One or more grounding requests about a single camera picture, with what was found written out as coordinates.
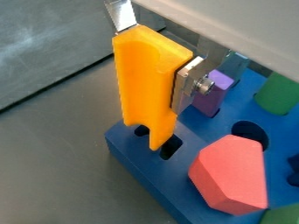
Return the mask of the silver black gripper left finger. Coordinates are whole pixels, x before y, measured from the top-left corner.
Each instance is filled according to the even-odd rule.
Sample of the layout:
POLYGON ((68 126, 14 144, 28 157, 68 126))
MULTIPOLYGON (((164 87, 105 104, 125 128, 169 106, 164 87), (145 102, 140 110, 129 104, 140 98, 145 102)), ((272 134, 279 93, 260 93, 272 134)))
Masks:
POLYGON ((136 15, 130 0, 104 0, 104 4, 117 32, 136 25, 136 15))

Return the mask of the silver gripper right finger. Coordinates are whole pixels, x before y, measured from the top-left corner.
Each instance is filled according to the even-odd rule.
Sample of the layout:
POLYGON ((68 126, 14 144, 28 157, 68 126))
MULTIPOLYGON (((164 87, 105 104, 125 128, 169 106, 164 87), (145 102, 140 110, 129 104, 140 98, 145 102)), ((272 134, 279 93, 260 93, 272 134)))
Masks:
POLYGON ((174 72, 170 109, 176 115, 192 104, 196 94, 206 95, 210 92, 214 82, 208 74, 220 66, 228 54, 225 46, 204 36, 198 37, 194 56, 174 72))

